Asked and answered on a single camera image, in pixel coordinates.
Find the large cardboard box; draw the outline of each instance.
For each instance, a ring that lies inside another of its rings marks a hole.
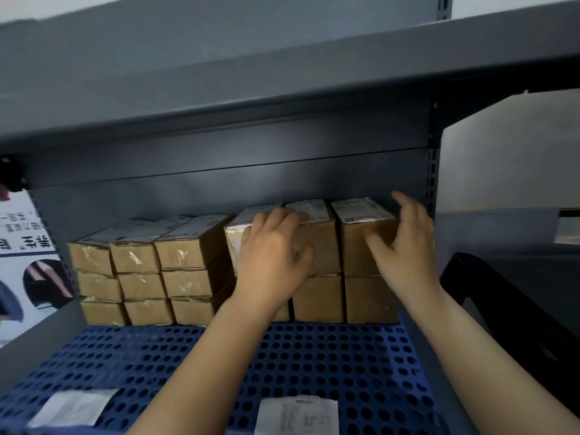
[[[380,276],[345,278],[346,320],[351,324],[399,322],[400,301]]]
[[[292,297],[294,316],[303,322],[342,322],[342,277],[306,278]]]
[[[310,219],[300,225],[294,236],[292,248],[296,255],[304,245],[314,246],[314,264],[310,276],[336,275],[340,268],[337,227],[335,219],[324,200],[304,200],[286,205],[298,212],[306,212]]]
[[[161,265],[153,241],[192,217],[175,216],[135,230],[111,243],[112,260],[119,273],[156,273]]]
[[[207,269],[163,270],[163,280],[170,298],[184,296],[210,297],[215,295],[226,282],[231,272],[230,254],[226,249],[214,259]]]
[[[227,249],[225,224],[233,215],[193,218],[155,241],[161,268],[204,269]]]
[[[290,320],[290,309],[288,308],[288,302],[282,305],[282,307],[278,310],[272,322],[287,322]]]
[[[340,219],[344,276],[378,275],[379,269],[366,245],[365,232],[377,232],[390,245],[397,236],[398,218],[370,198],[335,201],[332,207]]]
[[[159,273],[123,273],[118,277],[127,300],[167,298]]]
[[[83,299],[81,308],[89,325],[127,325],[129,319],[123,304]]]
[[[125,301],[125,308],[133,325],[169,325],[175,322],[167,299]]]
[[[207,326],[214,319],[219,307],[231,296],[236,278],[230,273],[226,284],[210,298],[172,298],[171,305],[178,324]]]
[[[114,276],[115,268],[111,261],[110,244],[117,238],[125,237],[134,230],[151,224],[152,221],[128,220],[69,243],[72,266],[76,270]]]
[[[252,221],[257,214],[269,213],[275,208],[279,208],[280,206],[282,205],[263,205],[246,208],[224,228],[226,232],[227,248],[230,251],[231,263],[234,266],[234,272],[236,275],[238,274],[238,256],[240,255],[240,248],[242,246],[242,233],[244,229],[252,225]]]
[[[87,298],[123,302],[123,292],[117,278],[78,270],[78,291]]]

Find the label on box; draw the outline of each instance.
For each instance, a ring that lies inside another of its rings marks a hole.
[[[28,423],[28,427],[93,426],[118,390],[57,392]]]
[[[172,230],[168,234],[163,235],[160,240],[174,240],[199,238],[203,233],[210,230],[213,226],[223,221],[227,215],[223,213],[213,215],[202,215],[201,217],[193,218],[191,221],[182,224],[177,229]]]
[[[191,220],[192,217],[171,217],[164,220],[156,221],[153,224],[144,226],[141,229],[134,230],[127,234],[127,236],[117,238],[116,242],[153,242],[157,238],[171,232],[173,229],[178,228],[182,224]]]
[[[264,398],[254,435],[338,435],[338,402],[310,395]]]
[[[261,205],[261,206],[252,206],[250,208],[246,208],[239,214],[234,220],[228,224],[227,229],[236,229],[241,227],[246,227],[252,224],[253,218],[259,213],[268,213],[272,212],[275,208],[279,208],[282,206],[281,204],[276,205]]]
[[[328,211],[324,205],[324,200],[322,199],[297,201],[296,203],[290,203],[286,206],[293,208],[297,212],[306,212],[308,215],[310,215],[310,219],[308,221],[304,221],[302,224],[323,223],[325,221],[330,221]]]
[[[81,244],[90,244],[93,246],[108,247],[108,245],[113,241],[122,237],[126,237],[135,230],[141,229],[145,226],[151,226],[153,224],[155,223],[152,221],[129,220],[116,226],[109,227],[105,230],[101,230],[100,232],[89,235],[88,237],[76,242]]]
[[[395,218],[370,198],[351,198],[331,204],[344,224],[369,223]]]

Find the cardboard box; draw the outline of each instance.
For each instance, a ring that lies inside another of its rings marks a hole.
[[[379,269],[366,245],[365,231],[374,230],[390,245],[397,236],[398,218],[370,198],[352,198],[331,204],[340,219],[344,276],[378,275]]]
[[[236,287],[236,278],[230,273],[226,284],[210,298],[172,298],[171,305],[178,324],[209,325],[219,307],[231,296]]]
[[[269,213],[275,208],[279,208],[280,206],[282,205],[263,205],[246,208],[224,228],[226,232],[227,248],[230,251],[231,263],[234,267],[234,273],[236,273],[236,275],[238,274],[238,256],[240,255],[240,247],[242,246],[242,233],[244,229],[252,225],[252,221],[257,214]]]
[[[151,224],[152,221],[133,219],[69,243],[72,266],[76,270],[114,276],[115,268],[111,261],[110,244],[117,238]]]
[[[167,299],[129,300],[125,308],[133,325],[169,325],[175,322]]]
[[[351,324],[396,324],[400,301],[380,276],[345,278],[346,319]]]
[[[127,300],[167,298],[159,273],[123,273],[118,277]]]
[[[233,215],[203,215],[155,241],[161,268],[204,269],[227,249],[223,226]]]
[[[175,216],[135,230],[111,243],[112,260],[119,273],[161,271],[153,241],[178,228],[192,217]]]
[[[128,325],[129,318],[123,304],[83,299],[81,308],[89,325]]]
[[[287,322],[290,320],[290,310],[288,309],[288,302],[282,305],[278,313],[272,319],[272,322]]]
[[[314,264],[308,275],[340,273],[342,269],[340,268],[336,222],[324,200],[304,200],[286,206],[310,215],[310,219],[302,223],[296,231],[292,244],[296,255],[307,243],[314,246]]]
[[[303,322],[342,322],[342,277],[306,278],[292,297],[294,316]]]
[[[117,278],[79,270],[76,280],[78,291],[87,298],[123,302],[123,292]]]
[[[170,298],[211,297],[225,284],[231,272],[230,254],[224,249],[207,269],[163,270],[165,289]]]

